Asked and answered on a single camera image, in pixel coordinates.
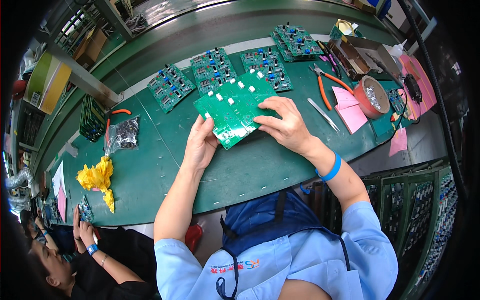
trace bag of components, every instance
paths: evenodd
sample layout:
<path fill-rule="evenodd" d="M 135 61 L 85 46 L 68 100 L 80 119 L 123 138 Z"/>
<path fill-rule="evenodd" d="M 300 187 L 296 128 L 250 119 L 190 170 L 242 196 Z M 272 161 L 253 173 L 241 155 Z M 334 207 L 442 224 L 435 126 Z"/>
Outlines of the bag of components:
<path fill-rule="evenodd" d="M 105 156 L 109 156 L 118 149 L 138 150 L 138 124 L 140 116 L 123 121 L 116 125 L 110 125 L 105 132 L 104 149 Z"/>

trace bracelet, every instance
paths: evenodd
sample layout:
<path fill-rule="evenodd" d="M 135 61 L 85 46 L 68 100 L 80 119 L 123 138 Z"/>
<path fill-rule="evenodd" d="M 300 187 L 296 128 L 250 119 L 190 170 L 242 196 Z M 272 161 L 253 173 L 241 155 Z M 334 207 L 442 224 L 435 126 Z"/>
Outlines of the bracelet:
<path fill-rule="evenodd" d="M 340 155 L 338 155 L 337 152 L 334 151 L 333 153 L 335 153 L 335 164 L 333 165 L 333 169 L 330 171 L 330 173 L 328 173 L 325 176 L 320 176 L 320 174 L 318 173 L 318 170 L 315 169 L 315 173 L 317 173 L 318 177 L 320 177 L 322 181 L 329 181 L 333 179 L 333 177 L 335 177 L 335 175 L 340 170 L 340 166 L 342 164 L 342 158 L 340 157 Z"/>
<path fill-rule="evenodd" d="M 102 268 L 104 268 L 104 267 L 103 267 L 103 263 L 105 262 L 107 256 L 108 256 L 108 254 L 105 254 L 105 256 L 104 256 L 103 259 L 102 259 Z"/>

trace orange-handled pliers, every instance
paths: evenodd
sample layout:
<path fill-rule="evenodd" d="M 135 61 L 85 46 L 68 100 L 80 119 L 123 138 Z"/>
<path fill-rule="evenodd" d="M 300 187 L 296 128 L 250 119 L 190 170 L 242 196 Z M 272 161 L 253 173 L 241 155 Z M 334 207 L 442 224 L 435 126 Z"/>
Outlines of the orange-handled pliers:
<path fill-rule="evenodd" d="M 320 69 L 316 63 L 313 63 L 313 66 L 315 68 L 312 68 L 311 66 L 308 66 L 308 67 L 310 68 L 310 70 L 314 71 L 318 76 L 318 86 L 320 87 L 320 94 L 322 94 L 322 99 L 324 100 L 325 105 L 327 105 L 328 110 L 332 110 L 332 106 L 330 105 L 330 102 L 328 102 L 327 96 L 325 95 L 324 84 L 322 83 L 322 77 L 321 77 L 322 75 L 340 84 L 342 87 L 344 87 L 347 91 L 349 91 L 353 95 L 352 89 L 345 82 L 341 81 L 338 78 L 333 77 L 330 74 L 323 72 L 322 69 Z"/>

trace left hand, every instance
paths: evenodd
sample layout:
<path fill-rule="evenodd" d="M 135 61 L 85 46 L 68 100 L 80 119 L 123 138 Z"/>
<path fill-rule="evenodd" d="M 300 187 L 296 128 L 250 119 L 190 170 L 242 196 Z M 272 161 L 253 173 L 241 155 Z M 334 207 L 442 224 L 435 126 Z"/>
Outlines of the left hand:
<path fill-rule="evenodd" d="M 201 115 L 198 115 L 188 136 L 182 167 L 193 173 L 203 173 L 210 164 L 216 147 L 220 143 L 212 132 L 213 127 L 212 118 L 204 120 Z"/>
<path fill-rule="evenodd" d="M 80 238 L 86 247 L 95 244 L 93 239 L 93 225 L 91 223 L 80 221 Z"/>
<path fill-rule="evenodd" d="M 42 219 L 42 210 L 40 208 L 36 209 L 35 224 L 38 226 L 38 228 L 40 228 L 40 230 L 45 229 L 45 226 L 43 225 L 43 219 Z"/>

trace light blue shirt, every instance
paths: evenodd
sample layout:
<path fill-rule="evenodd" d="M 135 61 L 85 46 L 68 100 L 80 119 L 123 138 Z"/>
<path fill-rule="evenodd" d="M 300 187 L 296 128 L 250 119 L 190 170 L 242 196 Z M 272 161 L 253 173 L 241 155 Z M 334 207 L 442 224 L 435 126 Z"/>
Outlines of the light blue shirt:
<path fill-rule="evenodd" d="M 350 260 L 338 239 L 319 230 L 305 230 L 265 242 L 242 252 L 237 260 L 239 283 L 236 299 L 276 300 L 285 279 L 314 283 L 332 299 L 385 299 L 398 274 L 392 244 L 380 229 L 368 202 L 352 204 L 342 218 L 342 238 Z M 164 300 L 221 299 L 215 283 L 225 279 L 225 291 L 235 288 L 233 259 L 218 250 L 205 264 L 198 263 L 179 240 L 155 244 L 158 291 Z"/>

